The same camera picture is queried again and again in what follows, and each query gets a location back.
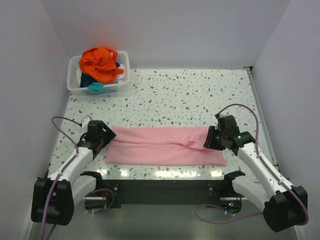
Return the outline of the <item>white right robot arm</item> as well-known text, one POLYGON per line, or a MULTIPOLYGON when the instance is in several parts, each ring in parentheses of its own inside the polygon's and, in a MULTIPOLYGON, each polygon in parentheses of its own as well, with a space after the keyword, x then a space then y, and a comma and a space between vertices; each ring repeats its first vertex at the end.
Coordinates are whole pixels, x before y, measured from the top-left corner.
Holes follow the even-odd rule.
POLYGON ((223 192, 230 197, 240 194, 262 212, 269 228, 278 233, 308 222, 308 194, 302 186, 294 186, 268 160, 257 140, 247 131, 241 132, 232 115, 216 114, 217 125, 210 126, 204 147, 230 150, 258 179, 254 183, 243 172, 234 172, 223 183, 223 192))

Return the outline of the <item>pink t shirt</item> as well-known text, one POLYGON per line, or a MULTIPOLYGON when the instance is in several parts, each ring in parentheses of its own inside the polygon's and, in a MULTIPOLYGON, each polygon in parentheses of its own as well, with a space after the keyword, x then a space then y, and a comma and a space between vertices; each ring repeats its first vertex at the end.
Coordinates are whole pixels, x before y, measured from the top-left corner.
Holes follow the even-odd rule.
POLYGON ((226 166, 222 152, 204 148, 208 127, 114 126, 106 163, 148 166, 226 166))

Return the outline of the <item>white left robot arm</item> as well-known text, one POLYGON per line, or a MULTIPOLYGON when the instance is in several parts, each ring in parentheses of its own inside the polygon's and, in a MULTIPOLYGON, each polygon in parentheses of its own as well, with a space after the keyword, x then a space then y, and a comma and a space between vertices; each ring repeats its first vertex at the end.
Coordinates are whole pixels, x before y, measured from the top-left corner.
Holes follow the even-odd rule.
POLYGON ((66 226, 85 196, 99 196, 103 192, 102 175, 86 171, 85 167, 115 137, 102 120, 88 122, 87 131, 75 144, 70 158, 51 175, 36 180, 30 216, 33 222, 66 226))

